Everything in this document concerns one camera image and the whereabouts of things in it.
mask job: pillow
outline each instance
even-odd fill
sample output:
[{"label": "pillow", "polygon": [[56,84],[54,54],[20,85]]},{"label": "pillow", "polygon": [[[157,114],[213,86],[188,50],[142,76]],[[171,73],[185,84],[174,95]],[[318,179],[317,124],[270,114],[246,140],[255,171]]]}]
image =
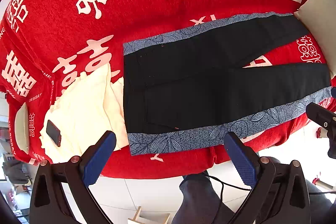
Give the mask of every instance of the pillow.
[{"label": "pillow", "polygon": [[29,130],[28,110],[24,103],[15,116],[14,130],[15,140],[19,149],[28,154],[29,152]]},{"label": "pillow", "polygon": [[303,22],[318,42],[329,66],[336,75],[336,0],[307,0],[294,15]]}]

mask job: black phone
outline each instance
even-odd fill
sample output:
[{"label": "black phone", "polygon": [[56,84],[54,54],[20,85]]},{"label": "black phone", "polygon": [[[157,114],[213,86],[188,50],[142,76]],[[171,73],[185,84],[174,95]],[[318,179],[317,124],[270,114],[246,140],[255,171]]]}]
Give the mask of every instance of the black phone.
[{"label": "black phone", "polygon": [[53,124],[52,121],[48,120],[47,123],[47,134],[53,140],[53,142],[60,147],[61,146],[61,131]]}]

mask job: red bedspread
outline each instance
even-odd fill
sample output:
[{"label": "red bedspread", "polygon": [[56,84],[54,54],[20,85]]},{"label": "red bedspread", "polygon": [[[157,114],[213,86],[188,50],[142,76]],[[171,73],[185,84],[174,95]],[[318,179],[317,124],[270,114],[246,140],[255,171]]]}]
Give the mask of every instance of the red bedspread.
[{"label": "red bedspread", "polygon": [[[11,145],[15,157],[26,162],[48,159],[39,140],[46,111],[82,71],[89,74],[110,62],[113,71],[120,70],[112,82],[121,77],[124,42],[236,14],[293,13],[305,1],[13,1],[0,23],[0,71],[4,71],[0,76],[0,90],[8,93]],[[294,41],[269,52],[255,63],[325,63],[315,39],[311,35],[303,39],[303,42]],[[15,115],[23,102],[27,103],[29,112],[29,155],[18,149],[13,135]],[[330,110],[336,107],[333,99],[324,104]],[[255,151],[279,145],[306,123],[307,118],[302,115],[266,130],[247,145]],[[121,178],[164,178],[197,173],[226,160],[228,156],[223,146],[134,157],[125,147],[112,154],[102,174]]]}]

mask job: cream cloth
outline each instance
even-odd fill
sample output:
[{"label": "cream cloth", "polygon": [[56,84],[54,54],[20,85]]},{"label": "cream cloth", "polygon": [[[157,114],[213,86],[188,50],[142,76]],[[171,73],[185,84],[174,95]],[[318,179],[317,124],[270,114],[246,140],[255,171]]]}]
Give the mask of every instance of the cream cloth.
[{"label": "cream cloth", "polygon": [[[128,145],[123,107],[120,105],[124,81],[123,78],[114,84],[110,81],[109,63],[89,76],[82,72],[47,111],[40,139],[53,163],[81,156],[106,130],[113,131],[117,137],[115,150]],[[46,133],[48,120],[61,132],[60,147]]]}]

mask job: person's leg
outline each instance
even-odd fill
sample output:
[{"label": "person's leg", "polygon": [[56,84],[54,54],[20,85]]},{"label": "person's leg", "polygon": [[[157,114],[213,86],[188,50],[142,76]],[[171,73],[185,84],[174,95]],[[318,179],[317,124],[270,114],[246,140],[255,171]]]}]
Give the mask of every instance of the person's leg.
[{"label": "person's leg", "polygon": [[[313,185],[310,181],[306,180],[309,193],[320,193],[321,191]],[[327,216],[327,213],[332,205],[331,201],[325,195],[310,195],[310,223],[318,224]]]},{"label": "person's leg", "polygon": [[[180,184],[183,202],[172,224],[211,224],[218,210],[220,199],[212,188],[210,180],[202,174],[192,174]],[[234,215],[224,203],[215,223],[226,224]]]}]

